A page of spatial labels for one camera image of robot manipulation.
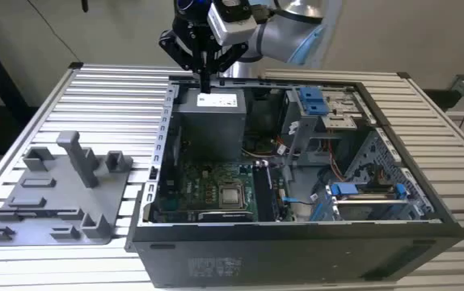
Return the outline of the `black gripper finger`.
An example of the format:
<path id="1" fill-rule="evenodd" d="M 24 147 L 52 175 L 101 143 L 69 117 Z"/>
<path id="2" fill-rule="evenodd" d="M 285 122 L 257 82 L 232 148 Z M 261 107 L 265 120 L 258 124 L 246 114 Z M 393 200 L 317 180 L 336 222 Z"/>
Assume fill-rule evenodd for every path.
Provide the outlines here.
<path id="1" fill-rule="evenodd" d="M 176 35 L 173 30 L 165 30 L 158 38 L 158 46 L 185 71 L 190 70 L 198 75 L 200 92 L 205 93 L 202 51 L 196 39 L 196 33 L 189 30 L 185 36 L 188 36 L 186 42 Z"/>
<path id="2" fill-rule="evenodd" d="M 233 44 L 229 49 L 216 55 L 221 51 L 221 46 L 214 45 L 206 50 L 205 56 L 205 92 L 210 92 L 210 76 L 218 72 L 224 72 L 232 64 L 238 60 L 248 50 L 248 44 Z"/>

